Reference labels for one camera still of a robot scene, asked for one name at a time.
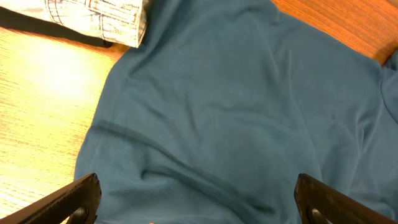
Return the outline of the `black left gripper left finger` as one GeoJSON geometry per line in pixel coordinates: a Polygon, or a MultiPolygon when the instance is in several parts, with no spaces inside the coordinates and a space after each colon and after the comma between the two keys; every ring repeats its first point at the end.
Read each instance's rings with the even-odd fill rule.
{"type": "Polygon", "coordinates": [[[88,174],[50,195],[1,219],[2,224],[92,224],[101,200],[95,173],[88,174]]]}

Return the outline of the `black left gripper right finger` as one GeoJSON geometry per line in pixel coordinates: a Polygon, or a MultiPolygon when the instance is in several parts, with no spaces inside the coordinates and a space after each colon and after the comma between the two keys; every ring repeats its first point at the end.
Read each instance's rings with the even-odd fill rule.
{"type": "Polygon", "coordinates": [[[298,175],[294,199],[302,224],[397,224],[307,174],[298,175]]]}

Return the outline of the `blue t-shirt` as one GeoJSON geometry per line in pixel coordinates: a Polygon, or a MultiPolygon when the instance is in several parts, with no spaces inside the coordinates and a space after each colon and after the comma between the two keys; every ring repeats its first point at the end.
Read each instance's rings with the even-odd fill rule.
{"type": "Polygon", "coordinates": [[[98,175],[98,223],[299,223],[301,173],[397,218],[397,55],[270,1],[154,1],[148,21],[76,162],[98,175]]]}

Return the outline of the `light blue folded jeans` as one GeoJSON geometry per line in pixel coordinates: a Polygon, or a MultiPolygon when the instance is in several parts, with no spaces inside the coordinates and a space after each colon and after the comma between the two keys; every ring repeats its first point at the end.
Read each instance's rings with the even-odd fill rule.
{"type": "Polygon", "coordinates": [[[1,7],[83,35],[137,48],[149,0],[1,0],[1,7]]]}

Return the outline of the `black folded garment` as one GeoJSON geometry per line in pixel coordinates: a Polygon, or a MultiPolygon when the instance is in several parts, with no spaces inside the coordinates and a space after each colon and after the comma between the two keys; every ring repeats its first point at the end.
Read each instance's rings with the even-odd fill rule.
{"type": "Polygon", "coordinates": [[[110,48],[113,43],[98,37],[83,35],[52,22],[25,16],[1,7],[1,27],[50,37],[64,38],[95,47],[110,48]]]}

